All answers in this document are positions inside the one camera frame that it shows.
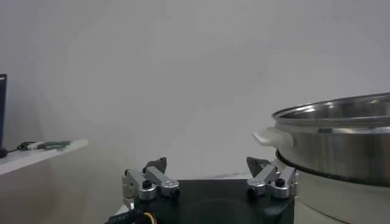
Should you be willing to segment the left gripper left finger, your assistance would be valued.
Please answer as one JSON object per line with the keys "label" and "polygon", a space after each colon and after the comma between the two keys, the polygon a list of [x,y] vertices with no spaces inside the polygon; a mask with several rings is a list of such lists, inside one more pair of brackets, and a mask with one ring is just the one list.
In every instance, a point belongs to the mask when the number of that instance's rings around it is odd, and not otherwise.
{"label": "left gripper left finger", "polygon": [[127,169],[122,176],[122,195],[126,200],[138,198],[151,201],[159,191],[163,197],[173,200],[180,196],[180,184],[165,175],[167,159],[165,157],[149,161],[142,171]]}

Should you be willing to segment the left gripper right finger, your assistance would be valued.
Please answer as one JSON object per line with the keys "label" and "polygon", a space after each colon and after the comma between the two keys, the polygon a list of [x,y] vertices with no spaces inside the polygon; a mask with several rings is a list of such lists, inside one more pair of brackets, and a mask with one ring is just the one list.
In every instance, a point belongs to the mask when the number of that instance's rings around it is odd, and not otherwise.
{"label": "left gripper right finger", "polygon": [[247,194],[258,198],[270,192],[277,199],[286,199],[297,195],[298,173],[295,168],[285,166],[279,169],[266,159],[246,158],[252,178],[247,180]]}

